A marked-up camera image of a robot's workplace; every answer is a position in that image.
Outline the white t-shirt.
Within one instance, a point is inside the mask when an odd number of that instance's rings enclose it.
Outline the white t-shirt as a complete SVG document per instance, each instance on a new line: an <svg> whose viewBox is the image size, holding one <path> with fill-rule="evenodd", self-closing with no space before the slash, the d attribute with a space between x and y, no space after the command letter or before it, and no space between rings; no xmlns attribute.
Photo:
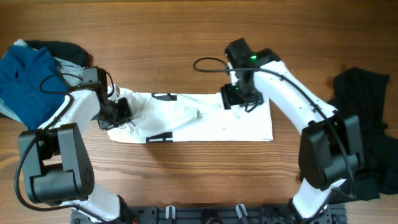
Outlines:
<svg viewBox="0 0 398 224"><path fill-rule="evenodd" d="M111 140L131 144L193 141L271 141L269 102L246 112L243 107L223 108L220 93L140 93L119 88L132 120L108 131Z"/></svg>

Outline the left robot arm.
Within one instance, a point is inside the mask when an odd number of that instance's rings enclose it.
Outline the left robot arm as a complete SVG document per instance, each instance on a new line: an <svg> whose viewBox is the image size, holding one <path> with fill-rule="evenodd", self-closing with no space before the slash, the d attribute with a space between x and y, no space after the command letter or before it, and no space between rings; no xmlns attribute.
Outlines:
<svg viewBox="0 0 398 224"><path fill-rule="evenodd" d="M137 223L121 196L95 183L82 138L93 119L102 130L127 123L131 118L128 100L108 94L100 82L82 83L64 95L63 105L49 120L19 136L16 197L38 212L72 208L95 223Z"/></svg>

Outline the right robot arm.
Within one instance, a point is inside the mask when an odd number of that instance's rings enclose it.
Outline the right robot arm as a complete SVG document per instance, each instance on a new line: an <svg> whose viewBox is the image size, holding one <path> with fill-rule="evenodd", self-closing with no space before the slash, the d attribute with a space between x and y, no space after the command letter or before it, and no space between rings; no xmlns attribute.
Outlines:
<svg viewBox="0 0 398 224"><path fill-rule="evenodd" d="M253 52L247 45L230 45L224 54L225 72L236 78L221 89L224 105L251 112L268 97L300 133L300 188L288 204L266 206L262 217L266 222L337 222L330 201L336 194L356 198L354 173L364 165L358 117L319 99L271 49Z"/></svg>

